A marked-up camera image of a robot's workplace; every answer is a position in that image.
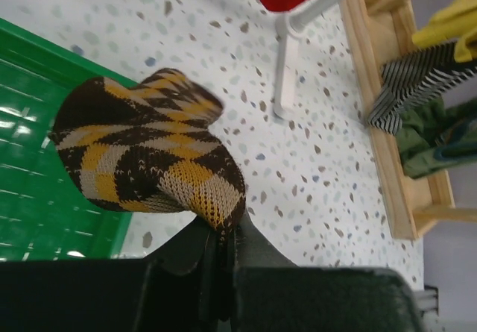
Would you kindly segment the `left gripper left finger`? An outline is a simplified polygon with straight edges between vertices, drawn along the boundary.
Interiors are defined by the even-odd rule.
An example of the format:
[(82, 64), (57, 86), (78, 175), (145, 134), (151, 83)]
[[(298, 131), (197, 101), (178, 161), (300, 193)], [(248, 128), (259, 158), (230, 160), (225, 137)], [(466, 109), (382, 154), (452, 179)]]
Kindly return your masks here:
[(188, 224), (143, 258), (1, 263), (2, 331), (212, 331), (216, 235)]

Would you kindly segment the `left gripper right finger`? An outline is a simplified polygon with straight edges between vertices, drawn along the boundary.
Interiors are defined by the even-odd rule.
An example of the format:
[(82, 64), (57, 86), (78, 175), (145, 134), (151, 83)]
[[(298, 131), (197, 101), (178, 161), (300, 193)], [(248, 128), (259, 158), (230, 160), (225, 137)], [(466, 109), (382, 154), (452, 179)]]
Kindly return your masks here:
[(299, 267), (244, 214), (235, 230), (232, 331), (424, 331), (404, 278), (383, 267)]

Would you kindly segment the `brown argyle sock front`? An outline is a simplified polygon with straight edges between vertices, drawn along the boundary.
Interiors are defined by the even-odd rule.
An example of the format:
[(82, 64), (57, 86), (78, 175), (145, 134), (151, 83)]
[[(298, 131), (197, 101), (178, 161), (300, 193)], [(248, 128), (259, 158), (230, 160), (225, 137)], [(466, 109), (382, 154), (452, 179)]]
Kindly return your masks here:
[(210, 132), (222, 100), (178, 69), (134, 87), (98, 76), (75, 87), (49, 133), (73, 184), (114, 212), (191, 211), (220, 238), (239, 224), (246, 184)]

